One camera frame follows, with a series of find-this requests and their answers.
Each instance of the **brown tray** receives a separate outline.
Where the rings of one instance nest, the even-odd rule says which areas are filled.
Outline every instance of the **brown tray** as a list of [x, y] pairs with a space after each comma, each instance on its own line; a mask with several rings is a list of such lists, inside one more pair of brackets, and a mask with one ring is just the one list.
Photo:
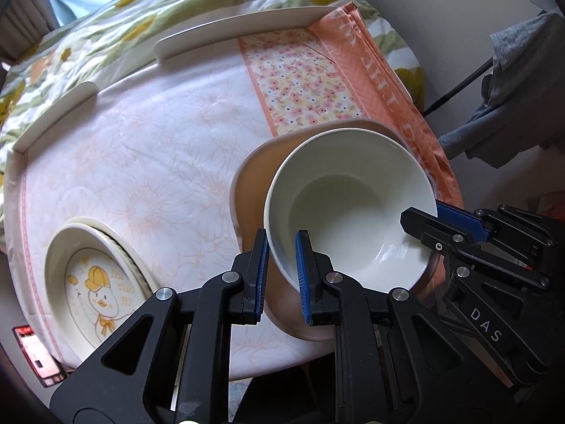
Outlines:
[[[373, 130], [386, 135], [410, 151], [406, 142], [395, 131], [378, 121], [362, 118], [318, 124], [265, 142], [243, 161], [232, 180], [230, 213], [240, 250], [250, 250], [255, 240], [255, 232], [258, 228], [263, 228], [267, 192], [276, 171], [286, 157], [310, 137], [340, 128]], [[438, 260], [438, 254], [431, 254], [428, 268], [413, 291], [417, 292], [417, 289], [426, 286], [436, 269]], [[272, 259], [269, 261], [267, 273], [264, 310], [277, 327], [291, 336], [307, 341], [333, 339], [333, 327], [306, 325], [302, 316], [299, 293], [283, 277]]]

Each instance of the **blue gripper pad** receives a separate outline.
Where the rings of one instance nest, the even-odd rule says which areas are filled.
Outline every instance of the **blue gripper pad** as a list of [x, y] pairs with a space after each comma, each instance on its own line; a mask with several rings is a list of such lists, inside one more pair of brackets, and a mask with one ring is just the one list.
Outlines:
[[489, 238], [489, 231], [482, 225], [480, 219], [456, 207], [438, 202], [437, 218], [451, 226], [467, 231], [471, 234], [474, 242], [487, 241]]

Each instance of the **triangular cutout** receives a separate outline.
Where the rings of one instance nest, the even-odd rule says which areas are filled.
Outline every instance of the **triangular cutout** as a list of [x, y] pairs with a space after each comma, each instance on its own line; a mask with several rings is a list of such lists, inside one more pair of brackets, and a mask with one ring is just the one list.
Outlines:
[[414, 316], [412, 323], [433, 374], [439, 375], [461, 365], [460, 356], [422, 317]]
[[522, 300], [516, 298], [510, 293], [506, 293], [504, 290], [500, 290], [486, 283], [481, 285], [481, 289], [490, 296], [502, 310], [507, 312], [512, 319], [518, 320], [520, 318], [522, 308], [524, 307], [524, 302]]
[[104, 355], [102, 364], [126, 375], [133, 375], [151, 329], [151, 324], [153, 324], [152, 317], [147, 316], [139, 319], [129, 333]]

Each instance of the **floor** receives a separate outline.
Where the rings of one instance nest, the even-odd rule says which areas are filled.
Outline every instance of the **floor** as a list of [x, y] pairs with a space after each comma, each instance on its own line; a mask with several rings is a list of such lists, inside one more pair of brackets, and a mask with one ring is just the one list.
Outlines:
[[[538, 14], [529, 0], [368, 0], [405, 38], [427, 78], [427, 104], [493, 55], [489, 35]], [[428, 116], [436, 135], [465, 123], [480, 104], [480, 79]], [[461, 155], [452, 161], [465, 206], [526, 207], [529, 196], [565, 189], [565, 158], [532, 148], [495, 170]]]

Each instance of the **floral pattern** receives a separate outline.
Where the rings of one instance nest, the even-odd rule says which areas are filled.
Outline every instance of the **floral pattern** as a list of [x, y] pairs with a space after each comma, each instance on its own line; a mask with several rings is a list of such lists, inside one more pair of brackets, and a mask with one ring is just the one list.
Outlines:
[[245, 36], [239, 45], [273, 135], [364, 117], [335, 62], [308, 30]]

